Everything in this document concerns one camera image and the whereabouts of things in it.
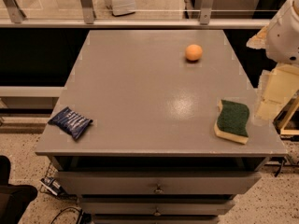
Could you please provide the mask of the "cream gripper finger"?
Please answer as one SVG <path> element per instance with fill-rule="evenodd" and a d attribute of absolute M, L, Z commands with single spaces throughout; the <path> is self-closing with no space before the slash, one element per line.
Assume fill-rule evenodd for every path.
<path fill-rule="evenodd" d="M 299 91 L 299 66 L 279 63 L 272 71 L 262 71 L 257 88 L 255 118 L 271 120 Z"/>
<path fill-rule="evenodd" d="M 266 49 L 267 30 L 267 26 L 263 27 L 256 35 L 247 41 L 246 46 L 250 49 Z"/>

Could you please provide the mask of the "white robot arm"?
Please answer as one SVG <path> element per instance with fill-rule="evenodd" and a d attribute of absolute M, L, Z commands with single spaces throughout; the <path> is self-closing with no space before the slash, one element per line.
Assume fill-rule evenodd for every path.
<path fill-rule="evenodd" d="M 299 90 L 299 0 L 287 0 L 246 46 L 265 49 L 266 57 L 277 63 L 256 110 L 259 119 L 273 120 Z"/>

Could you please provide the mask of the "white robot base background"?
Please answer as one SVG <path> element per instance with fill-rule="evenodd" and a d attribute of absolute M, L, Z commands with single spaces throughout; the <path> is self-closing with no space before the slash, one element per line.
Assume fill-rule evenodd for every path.
<path fill-rule="evenodd" d="M 135 13 L 135 0 L 105 0 L 105 5 L 114 16 L 122 16 Z"/>

